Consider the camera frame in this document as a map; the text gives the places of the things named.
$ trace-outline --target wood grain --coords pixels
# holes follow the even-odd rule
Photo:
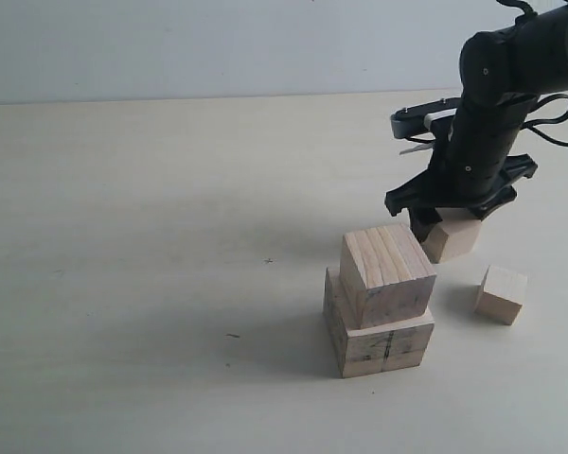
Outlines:
[[[434,263],[444,263],[470,253],[482,228],[482,221],[464,209],[444,208],[442,218],[421,246]]]
[[[326,273],[324,317],[343,378],[418,366],[434,331],[431,311],[417,318],[360,328],[337,269]]]
[[[527,286],[527,276],[490,266],[478,292],[475,312],[512,325],[524,306]]]
[[[403,224],[345,234],[341,281],[361,328],[425,313],[435,270]]]

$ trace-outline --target robotic arm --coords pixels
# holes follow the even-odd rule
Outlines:
[[[536,127],[558,124],[560,118],[526,121],[529,114],[567,95],[567,5],[539,15],[519,0],[497,0],[520,8],[515,25],[480,32],[469,39],[460,57],[463,93],[460,98],[406,108],[391,117],[394,136],[433,148],[428,168],[390,191],[385,205],[392,216],[408,209],[419,241],[441,221],[440,207],[466,208],[485,219],[517,197],[512,185],[531,178],[537,164],[528,155],[508,156],[522,130],[531,130],[563,147]],[[417,136],[431,133],[433,140]]]

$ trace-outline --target wooden cube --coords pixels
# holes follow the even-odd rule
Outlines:
[[[465,209],[444,208],[442,218],[421,244],[434,263],[444,263],[470,253],[477,242],[482,221]]]
[[[434,267],[403,224],[346,234],[340,270],[360,328],[420,317],[434,289]]]
[[[512,325],[524,305],[527,286],[526,276],[491,266],[480,287],[475,312]]]
[[[414,319],[360,329],[337,269],[327,269],[324,318],[343,378],[417,367],[434,330],[429,309]]]

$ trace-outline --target small wooden cube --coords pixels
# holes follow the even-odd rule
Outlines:
[[[423,315],[436,276],[417,239],[403,224],[346,234],[340,270],[360,328]]]
[[[421,244],[434,263],[444,263],[470,253],[477,242],[482,221],[465,209],[444,208],[442,218]]]
[[[324,318],[342,378],[417,367],[434,330],[429,309],[411,320],[360,329],[337,269],[327,269]]]
[[[480,287],[475,312],[512,325],[524,305],[527,286],[526,276],[491,266]]]

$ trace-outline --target table surface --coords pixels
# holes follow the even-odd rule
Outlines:
[[[0,454],[568,452],[568,149],[529,132],[422,365],[337,375],[325,269],[429,160],[389,114],[454,95],[0,106]],[[489,264],[529,276],[512,327]]]

